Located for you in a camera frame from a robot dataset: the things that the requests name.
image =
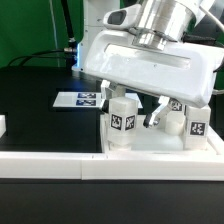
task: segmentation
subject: metal cylinder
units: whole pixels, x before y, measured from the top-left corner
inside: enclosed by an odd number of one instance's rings
[[[196,16],[178,0],[145,0],[136,21],[134,45],[163,50],[194,27]]]

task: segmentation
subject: white cube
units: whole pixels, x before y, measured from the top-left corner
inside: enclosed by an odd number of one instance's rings
[[[206,149],[210,114],[211,109],[209,106],[201,109],[187,107],[187,121],[183,138],[184,149]]]
[[[108,141],[127,146],[136,136],[138,101],[126,97],[113,98],[109,102]]]

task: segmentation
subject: green background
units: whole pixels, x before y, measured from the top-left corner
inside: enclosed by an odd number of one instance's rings
[[[60,0],[53,0],[58,47],[67,46]],[[75,38],[83,35],[83,1],[68,0]],[[2,1],[0,7],[0,67],[18,56],[55,49],[49,1]],[[56,60],[32,59],[32,65],[57,65]]]

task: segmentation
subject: black cable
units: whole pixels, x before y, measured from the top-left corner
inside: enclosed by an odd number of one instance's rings
[[[20,56],[20,57],[17,57],[17,58],[14,58],[13,60],[11,60],[9,63],[8,63],[8,67],[11,66],[11,64],[19,59],[22,59],[22,58],[29,58],[32,59],[32,58],[47,58],[47,59],[70,59],[69,57],[59,57],[59,56],[41,56],[41,55],[28,55],[28,56]]]
[[[43,54],[51,54],[51,53],[60,53],[60,52],[64,52],[64,49],[47,50],[47,51],[40,51],[40,52],[34,53],[30,56],[27,56],[24,60],[22,60],[19,64],[19,66],[23,66],[27,61],[32,59],[33,56],[43,55]]]
[[[72,22],[71,22],[69,9],[68,9],[67,0],[61,0],[61,5],[63,8],[64,17],[65,17],[65,24],[66,24],[66,28],[67,28],[68,37],[69,37],[69,39],[72,39],[72,38],[74,38],[74,32],[72,29]]]
[[[200,37],[200,36],[194,36],[194,35],[188,35],[185,34],[182,38],[182,41],[185,43],[192,43],[192,44],[201,44],[201,45],[206,45],[206,46],[217,46],[224,48],[224,45],[220,42],[218,42],[215,38],[212,37]],[[221,65],[215,69],[213,72],[219,72],[222,69],[224,69],[224,58],[221,63]]]
[[[65,24],[67,28],[67,34],[68,34],[68,46],[72,49],[77,49],[78,43],[75,40],[73,28],[72,28],[72,22],[71,22],[71,17],[70,17],[70,12],[68,8],[68,1],[67,0],[61,0],[61,5],[64,13],[64,18],[65,18]],[[72,65],[77,63],[77,52],[72,52],[71,53],[72,58],[71,60],[66,61],[66,67],[71,67]]]

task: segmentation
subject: black table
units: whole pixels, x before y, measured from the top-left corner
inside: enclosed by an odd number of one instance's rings
[[[58,91],[99,91],[56,68],[0,70],[0,150],[101,152],[96,109],[55,109]],[[0,179],[1,224],[221,224],[224,183]]]
[[[99,110],[54,108],[59,91],[100,91],[57,68],[10,67],[0,70],[0,114],[7,119],[1,151],[101,152]]]

